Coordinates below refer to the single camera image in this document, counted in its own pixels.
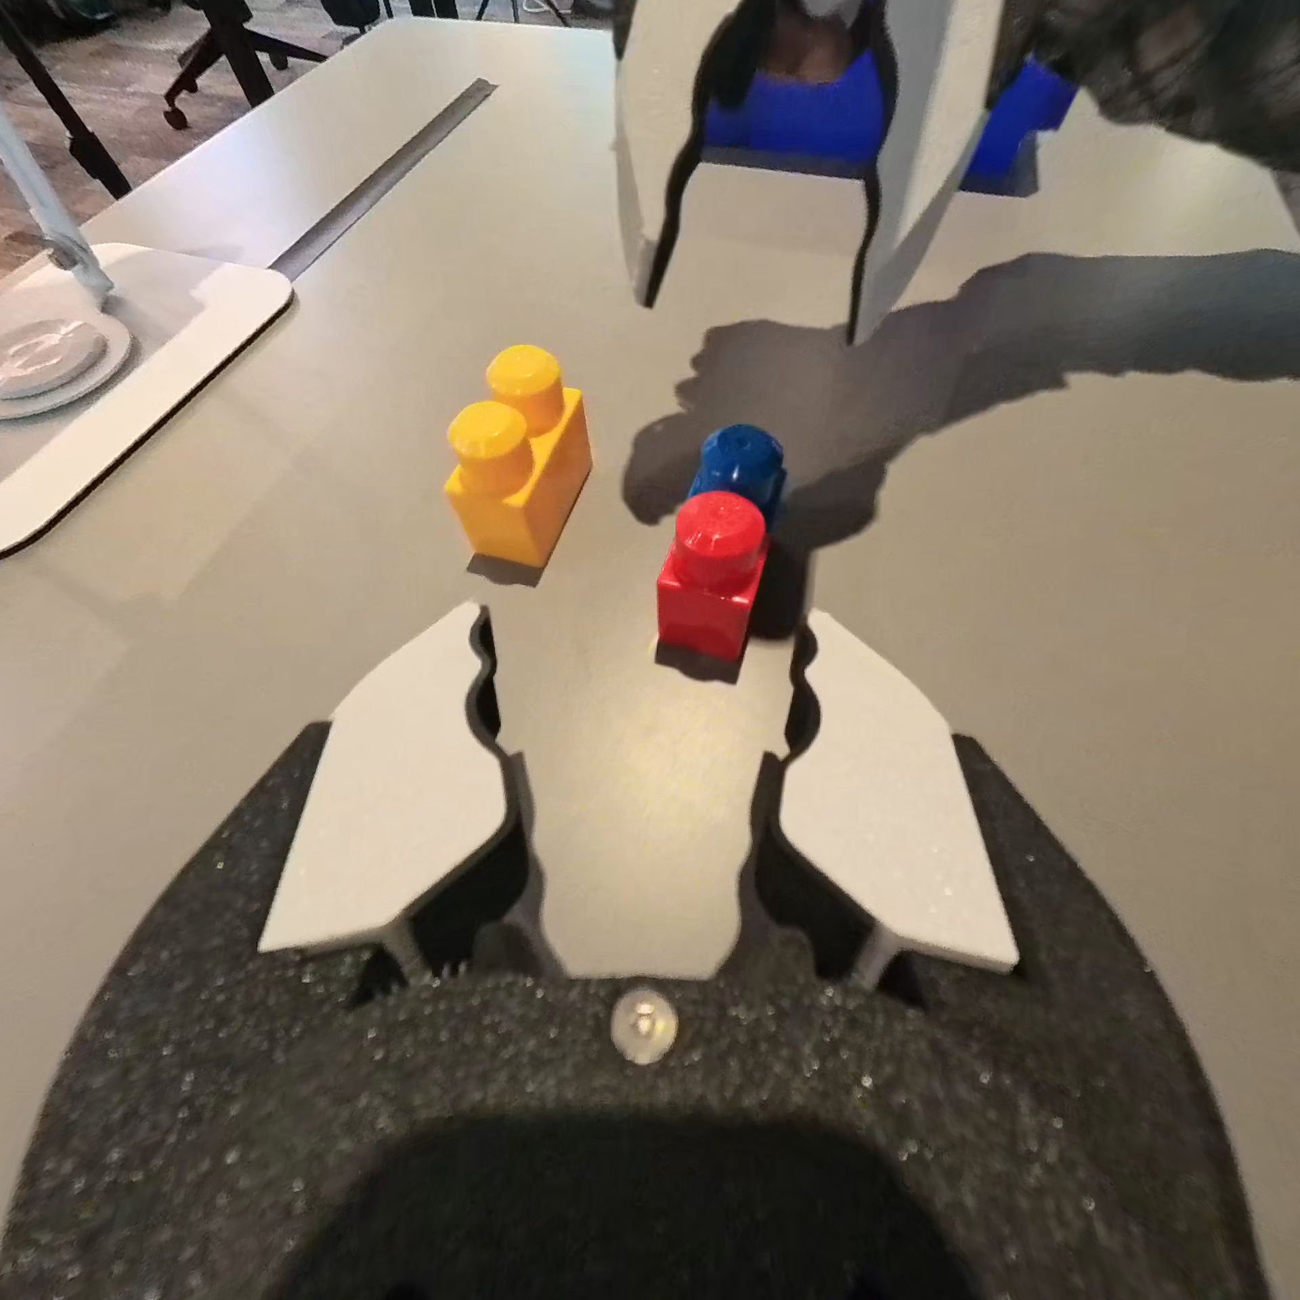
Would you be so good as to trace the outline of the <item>blue plastic bin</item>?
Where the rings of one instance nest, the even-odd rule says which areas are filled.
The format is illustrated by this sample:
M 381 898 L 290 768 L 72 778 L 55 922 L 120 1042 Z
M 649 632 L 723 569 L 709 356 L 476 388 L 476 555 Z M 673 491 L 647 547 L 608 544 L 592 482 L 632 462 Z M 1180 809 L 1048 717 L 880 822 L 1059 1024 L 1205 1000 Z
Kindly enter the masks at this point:
M 1027 198 L 1037 190 L 1039 139 L 1062 128 L 1078 90 L 1027 60 L 990 111 L 960 190 Z M 837 81 L 808 86 L 758 74 L 735 110 L 708 107 L 703 162 L 787 174 L 860 177 L 884 134 L 869 54 Z

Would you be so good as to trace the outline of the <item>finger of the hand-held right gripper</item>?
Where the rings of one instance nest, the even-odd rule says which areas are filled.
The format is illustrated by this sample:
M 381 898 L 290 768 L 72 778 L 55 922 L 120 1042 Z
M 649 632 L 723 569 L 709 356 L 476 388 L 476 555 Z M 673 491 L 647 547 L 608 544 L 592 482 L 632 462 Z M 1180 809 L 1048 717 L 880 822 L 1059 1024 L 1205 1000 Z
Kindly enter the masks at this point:
M 638 306 L 652 309 L 681 234 L 700 163 L 719 49 L 740 4 L 633 2 L 617 8 L 615 177 L 618 228 Z
M 855 33 L 876 69 L 883 142 L 864 177 L 848 338 L 863 345 L 930 250 L 987 121 L 1001 2 L 861 4 Z

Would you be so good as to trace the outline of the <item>black office chair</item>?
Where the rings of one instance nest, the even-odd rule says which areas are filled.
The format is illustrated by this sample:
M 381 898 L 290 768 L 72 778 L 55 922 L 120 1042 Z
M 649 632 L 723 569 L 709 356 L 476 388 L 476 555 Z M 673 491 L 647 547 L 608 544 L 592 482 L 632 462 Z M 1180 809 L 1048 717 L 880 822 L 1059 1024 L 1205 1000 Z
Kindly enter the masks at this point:
M 179 72 L 164 92 L 164 122 L 173 131 L 187 131 L 189 121 L 179 101 L 196 95 L 201 78 L 225 61 L 251 108 L 266 104 L 274 89 L 261 58 L 275 70 L 286 72 L 292 63 L 319 66 L 328 55 L 304 49 L 292 42 L 266 36 L 251 28 L 252 10 L 245 2 L 185 2 L 185 8 L 204 16 L 205 31 L 178 58 Z

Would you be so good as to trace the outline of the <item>black slanted pole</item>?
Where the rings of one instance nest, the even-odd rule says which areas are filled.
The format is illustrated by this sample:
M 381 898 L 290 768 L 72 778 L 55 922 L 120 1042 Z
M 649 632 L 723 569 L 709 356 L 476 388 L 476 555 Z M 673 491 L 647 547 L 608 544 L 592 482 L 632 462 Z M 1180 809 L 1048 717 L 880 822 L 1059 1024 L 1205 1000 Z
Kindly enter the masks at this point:
M 67 99 L 62 89 L 56 84 L 5 8 L 2 8 L 2 42 L 62 125 L 69 137 L 69 154 L 73 157 L 73 162 L 94 183 L 103 187 L 113 201 L 120 201 L 129 195 L 132 189 L 131 183 L 122 174 L 122 169 L 107 151 L 103 142 L 90 130 Z

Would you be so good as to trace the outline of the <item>blue one-stud block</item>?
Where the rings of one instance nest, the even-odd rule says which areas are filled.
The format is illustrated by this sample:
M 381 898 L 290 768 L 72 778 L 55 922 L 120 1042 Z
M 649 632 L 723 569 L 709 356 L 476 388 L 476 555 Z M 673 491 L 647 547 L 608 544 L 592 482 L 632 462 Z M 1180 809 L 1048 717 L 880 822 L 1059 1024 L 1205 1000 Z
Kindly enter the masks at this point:
M 752 424 L 726 426 L 709 435 L 700 449 L 688 499 L 726 493 L 749 500 L 772 532 L 781 512 L 787 467 L 781 443 Z

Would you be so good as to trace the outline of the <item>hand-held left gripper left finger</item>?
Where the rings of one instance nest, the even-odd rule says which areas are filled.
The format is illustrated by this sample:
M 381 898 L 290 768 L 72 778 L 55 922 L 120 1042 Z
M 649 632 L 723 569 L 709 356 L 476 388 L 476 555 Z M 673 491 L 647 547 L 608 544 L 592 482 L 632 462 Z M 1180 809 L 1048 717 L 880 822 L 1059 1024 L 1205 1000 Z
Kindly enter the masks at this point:
M 465 970 L 520 900 L 491 611 L 463 602 L 333 710 L 258 938 L 261 954 L 377 948 L 406 977 Z

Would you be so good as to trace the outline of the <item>person's right hand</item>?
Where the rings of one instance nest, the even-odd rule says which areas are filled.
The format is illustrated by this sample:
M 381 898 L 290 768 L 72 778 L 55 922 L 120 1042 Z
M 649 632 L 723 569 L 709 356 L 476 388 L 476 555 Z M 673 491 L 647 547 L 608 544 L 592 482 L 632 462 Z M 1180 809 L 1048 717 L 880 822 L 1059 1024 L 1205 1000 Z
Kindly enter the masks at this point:
M 863 7 L 835 4 L 817 10 L 799 2 L 776 4 L 757 70 L 787 84 L 834 84 L 867 51 Z

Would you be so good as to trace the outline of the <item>yellow two-stud block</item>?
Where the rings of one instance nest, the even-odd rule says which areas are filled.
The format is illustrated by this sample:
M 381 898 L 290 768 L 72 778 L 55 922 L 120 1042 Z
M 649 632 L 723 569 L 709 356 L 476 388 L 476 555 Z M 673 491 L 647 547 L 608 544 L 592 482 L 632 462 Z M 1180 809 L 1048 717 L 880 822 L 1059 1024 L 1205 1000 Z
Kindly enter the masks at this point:
M 583 394 L 536 345 L 500 351 L 485 382 L 448 426 L 445 496 L 476 556 L 541 572 L 594 467 Z

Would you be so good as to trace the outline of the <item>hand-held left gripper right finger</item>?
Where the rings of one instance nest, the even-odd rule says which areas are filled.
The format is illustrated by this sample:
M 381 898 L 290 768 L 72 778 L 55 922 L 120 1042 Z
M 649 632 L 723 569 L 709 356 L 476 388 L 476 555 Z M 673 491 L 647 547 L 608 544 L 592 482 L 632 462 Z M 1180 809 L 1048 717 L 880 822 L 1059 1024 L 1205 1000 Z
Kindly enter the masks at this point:
M 875 988 L 901 956 L 1013 971 L 1016 938 L 943 714 L 822 610 L 791 681 L 757 871 L 772 921 L 808 941 L 826 982 Z

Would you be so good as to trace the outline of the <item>red one-stud block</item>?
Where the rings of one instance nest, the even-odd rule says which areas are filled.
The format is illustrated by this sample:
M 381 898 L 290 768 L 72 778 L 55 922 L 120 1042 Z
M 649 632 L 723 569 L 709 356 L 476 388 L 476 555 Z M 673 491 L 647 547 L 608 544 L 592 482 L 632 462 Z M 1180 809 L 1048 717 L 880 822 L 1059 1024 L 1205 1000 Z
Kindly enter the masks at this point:
M 750 500 L 726 491 L 688 499 L 656 581 L 659 645 L 738 663 L 769 549 L 767 523 Z

